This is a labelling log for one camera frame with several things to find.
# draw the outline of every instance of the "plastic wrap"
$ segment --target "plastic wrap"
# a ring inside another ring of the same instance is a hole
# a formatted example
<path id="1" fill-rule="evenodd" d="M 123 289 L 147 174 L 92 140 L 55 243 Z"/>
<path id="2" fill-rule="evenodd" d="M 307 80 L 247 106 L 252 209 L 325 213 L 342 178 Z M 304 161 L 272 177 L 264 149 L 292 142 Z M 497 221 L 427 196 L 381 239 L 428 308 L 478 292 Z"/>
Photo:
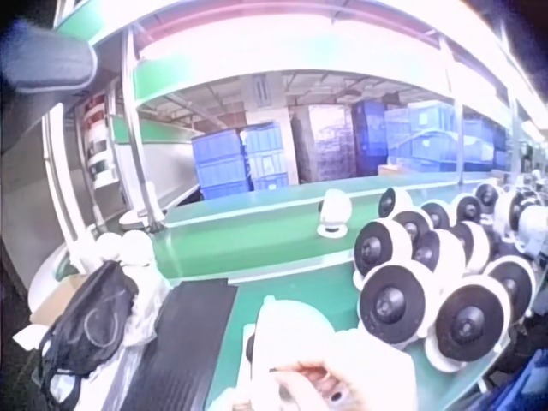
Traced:
<path id="1" fill-rule="evenodd" d="M 123 270 L 139 288 L 132 315 L 126 322 L 124 338 L 116 354 L 92 372 L 89 378 L 82 379 L 80 399 L 75 408 L 78 411 L 120 409 L 144 348 L 156 337 L 154 325 L 170 285 L 155 264 L 125 266 Z M 61 401 L 72 390 L 73 384 L 70 376 L 55 377 L 51 392 Z"/>

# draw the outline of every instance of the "wall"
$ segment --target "wall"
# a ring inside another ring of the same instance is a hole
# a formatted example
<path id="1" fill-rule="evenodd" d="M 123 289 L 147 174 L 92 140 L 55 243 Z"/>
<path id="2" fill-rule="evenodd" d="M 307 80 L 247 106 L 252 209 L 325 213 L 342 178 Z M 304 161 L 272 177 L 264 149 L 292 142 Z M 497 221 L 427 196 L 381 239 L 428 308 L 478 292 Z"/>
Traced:
<path id="1" fill-rule="evenodd" d="M 144 144 L 146 173 L 154 183 L 158 203 L 165 207 L 162 199 L 173 197 L 170 194 L 183 194 L 198 184 L 194 168 L 194 157 L 190 144 Z M 128 191 L 134 209 L 144 210 L 145 203 L 140 194 L 139 180 L 134 167 L 130 145 L 116 145 L 118 163 L 128 184 Z"/>
<path id="2" fill-rule="evenodd" d="M 76 139 L 67 134 L 67 158 L 76 198 L 87 224 L 92 223 Z M 105 216 L 123 209 L 117 186 L 97 191 Z M 63 243 L 45 176 L 42 133 L 38 125 L 2 157 L 2 237 L 21 281 L 28 288 L 36 270 Z"/>

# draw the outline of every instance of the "green conveyor belt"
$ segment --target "green conveyor belt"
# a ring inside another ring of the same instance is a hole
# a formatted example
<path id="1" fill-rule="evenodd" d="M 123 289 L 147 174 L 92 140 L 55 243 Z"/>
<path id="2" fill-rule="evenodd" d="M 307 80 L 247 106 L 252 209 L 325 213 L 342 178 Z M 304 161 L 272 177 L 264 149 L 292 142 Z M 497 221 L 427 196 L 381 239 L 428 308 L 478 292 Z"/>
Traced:
<path id="1" fill-rule="evenodd" d="M 462 189 L 470 191 L 475 185 Z M 457 186 L 410 191 L 417 205 L 434 198 L 451 201 L 460 192 Z M 349 250 L 360 229 L 378 216 L 379 197 L 352 199 L 348 234 L 341 240 L 316 233 L 316 202 L 173 227 L 154 238 L 159 269 L 167 278 L 194 277 Z"/>
<path id="2" fill-rule="evenodd" d="M 488 178 L 488 173 L 465 173 L 465 180 Z M 328 188 L 338 188 L 345 193 L 358 193 L 366 190 L 382 189 L 392 186 L 409 186 L 414 184 L 429 184 L 434 182 L 456 182 L 455 173 L 413 173 L 395 176 L 369 176 L 315 182 L 290 186 L 277 190 L 263 190 L 245 194 L 231 195 L 217 200 L 201 201 L 171 210 L 165 219 L 168 225 L 193 218 L 209 217 L 218 213 L 246 210 L 253 207 L 273 206 L 289 201 L 308 200 L 323 197 Z"/>

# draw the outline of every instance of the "blue plastic crate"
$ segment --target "blue plastic crate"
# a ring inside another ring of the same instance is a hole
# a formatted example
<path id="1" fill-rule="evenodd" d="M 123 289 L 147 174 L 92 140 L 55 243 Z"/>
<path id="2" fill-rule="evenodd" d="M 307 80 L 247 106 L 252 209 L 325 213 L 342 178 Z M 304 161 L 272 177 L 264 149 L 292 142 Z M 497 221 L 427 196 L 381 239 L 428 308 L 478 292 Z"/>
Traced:
<path id="1" fill-rule="evenodd" d="M 480 140 L 493 144 L 496 126 L 485 118 L 468 118 L 462 124 L 464 135 L 477 137 Z"/>
<path id="2" fill-rule="evenodd" d="M 196 164 L 196 175 L 201 187 L 241 182 L 248 178 L 248 174 L 246 159 L 241 154 L 209 163 Z"/>
<path id="3" fill-rule="evenodd" d="M 413 156 L 413 141 L 408 140 L 399 146 L 389 148 L 388 155 L 394 158 L 411 158 Z"/>
<path id="4" fill-rule="evenodd" d="M 398 147 L 411 137 L 408 109 L 387 110 L 384 113 L 386 143 L 389 150 Z"/>
<path id="5" fill-rule="evenodd" d="M 379 165 L 388 163 L 387 156 L 368 156 L 360 160 L 359 176 L 377 176 Z"/>
<path id="6" fill-rule="evenodd" d="M 506 151 L 495 150 L 493 155 L 493 168 L 496 170 L 506 170 L 506 158 Z"/>
<path id="7" fill-rule="evenodd" d="M 410 143 L 413 158 L 456 161 L 456 141 L 449 133 L 434 131 L 419 134 Z"/>
<path id="8" fill-rule="evenodd" d="M 497 411 L 546 410 L 548 404 L 548 349 L 539 349 L 518 376 L 491 402 Z"/>
<path id="9" fill-rule="evenodd" d="M 391 158 L 390 164 L 401 165 L 406 169 L 418 171 L 420 173 L 437 173 L 456 170 L 455 162 L 425 160 L 421 158 Z"/>
<path id="10" fill-rule="evenodd" d="M 358 161 L 364 156 L 386 156 L 384 105 L 373 100 L 359 102 L 353 106 L 352 116 Z"/>
<path id="11" fill-rule="evenodd" d="M 470 172 L 487 172 L 493 169 L 492 163 L 472 163 L 469 161 L 464 162 L 464 171 Z"/>
<path id="12" fill-rule="evenodd" d="M 247 158 L 251 178 L 253 179 L 287 172 L 285 152 L 283 150 L 258 152 L 249 154 Z"/>
<path id="13" fill-rule="evenodd" d="M 493 134 L 493 145 L 497 150 L 506 150 L 506 130 L 497 127 Z"/>
<path id="14" fill-rule="evenodd" d="M 227 184 L 219 184 L 218 186 L 200 187 L 201 193 L 204 195 L 204 200 L 218 199 L 232 194 L 247 193 L 251 191 L 249 180 L 242 182 L 230 182 Z"/>
<path id="15" fill-rule="evenodd" d="M 455 108 L 441 101 L 424 101 L 409 105 L 411 133 L 436 129 L 456 131 Z"/>
<path id="16" fill-rule="evenodd" d="M 194 162 L 199 164 L 243 154 L 243 145 L 235 130 L 223 130 L 214 134 L 194 137 L 192 150 Z"/>
<path id="17" fill-rule="evenodd" d="M 245 127 L 247 154 L 283 150 L 282 132 L 276 122 Z"/>
<path id="18" fill-rule="evenodd" d="M 253 180 L 253 189 L 259 190 L 275 190 L 280 187 L 289 185 L 288 173 L 277 174 L 274 176 L 266 176 Z"/>

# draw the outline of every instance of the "white security camera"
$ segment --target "white security camera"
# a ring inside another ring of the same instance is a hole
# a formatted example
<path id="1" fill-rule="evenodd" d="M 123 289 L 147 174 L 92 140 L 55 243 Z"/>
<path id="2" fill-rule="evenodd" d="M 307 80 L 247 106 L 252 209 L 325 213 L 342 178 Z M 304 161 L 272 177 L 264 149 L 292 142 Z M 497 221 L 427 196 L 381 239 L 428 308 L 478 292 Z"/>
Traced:
<path id="1" fill-rule="evenodd" d="M 334 334 L 329 320 L 316 308 L 300 301 L 266 297 L 253 338 L 252 381 L 261 381 L 252 390 L 253 409 L 284 408 L 287 398 L 281 395 L 280 385 L 271 377 L 271 369 L 306 357 L 318 346 L 318 341 L 327 341 Z M 330 409 L 344 404 L 349 394 L 342 384 L 334 390 L 338 395 L 326 400 L 330 402 Z"/>
<path id="2" fill-rule="evenodd" d="M 520 215 L 515 246 L 520 253 L 536 259 L 548 246 L 548 209 L 530 205 Z"/>
<path id="3" fill-rule="evenodd" d="M 491 242 L 483 227 L 470 221 L 461 221 L 451 227 L 450 232 L 464 248 L 467 274 L 481 272 L 491 257 Z"/>
<path id="4" fill-rule="evenodd" d="M 512 304 L 511 323 L 533 315 L 534 292 L 537 280 L 531 265 L 516 255 L 507 255 L 490 263 L 483 273 L 495 278 L 508 292 Z"/>
<path id="5" fill-rule="evenodd" d="M 357 289 L 373 268 L 392 259 L 411 259 L 413 243 L 408 232 L 396 221 L 378 218 L 361 229 L 354 244 L 354 275 Z"/>
<path id="6" fill-rule="evenodd" d="M 501 283 L 470 276 L 447 289 L 425 340 L 426 358 L 441 372 L 457 372 L 491 351 L 500 353 L 512 306 Z"/>
<path id="7" fill-rule="evenodd" d="M 358 328 L 395 348 L 426 337 L 436 318 L 439 288 L 418 261 L 389 261 L 373 269 L 358 301 Z"/>
<path id="8" fill-rule="evenodd" d="M 383 195 L 380 196 L 378 202 L 378 216 L 387 218 L 391 214 L 398 213 L 411 206 L 413 206 L 413 200 L 407 191 L 399 187 L 388 188 Z"/>
<path id="9" fill-rule="evenodd" d="M 132 230 L 122 237 L 120 260 L 124 265 L 145 267 L 155 263 L 151 238 L 143 231 Z"/>
<path id="10" fill-rule="evenodd" d="M 430 219 L 434 229 L 449 229 L 455 225 L 455 214 L 450 205 L 442 200 L 430 200 L 420 206 Z"/>
<path id="11" fill-rule="evenodd" d="M 518 230 L 521 202 L 525 199 L 523 193 L 510 189 L 498 198 L 495 204 L 495 221 L 493 230 L 502 238 L 513 237 Z"/>
<path id="12" fill-rule="evenodd" d="M 496 181 L 482 182 L 474 190 L 474 195 L 481 204 L 481 212 L 487 215 L 495 212 L 495 204 L 502 194 L 503 190 L 497 185 Z"/>
<path id="13" fill-rule="evenodd" d="M 415 246 L 413 259 L 432 272 L 440 291 L 458 281 L 466 270 L 466 256 L 461 242 L 445 229 L 424 234 Z"/>
<path id="14" fill-rule="evenodd" d="M 398 212 L 392 212 L 389 218 L 401 224 L 407 231 L 413 247 L 424 234 L 433 230 L 430 216 L 423 209 L 414 205 Z"/>
<path id="15" fill-rule="evenodd" d="M 117 261 L 122 252 L 122 236 L 116 233 L 104 233 L 97 239 L 97 248 L 103 261 Z"/>
<path id="16" fill-rule="evenodd" d="M 460 221 L 479 223 L 481 221 L 481 204 L 472 194 L 458 194 L 451 201 L 451 207 L 457 223 Z"/>
<path id="17" fill-rule="evenodd" d="M 341 190 L 330 188 L 318 206 L 318 234 L 326 238 L 343 238 L 348 233 L 346 223 L 352 217 L 352 202 Z"/>

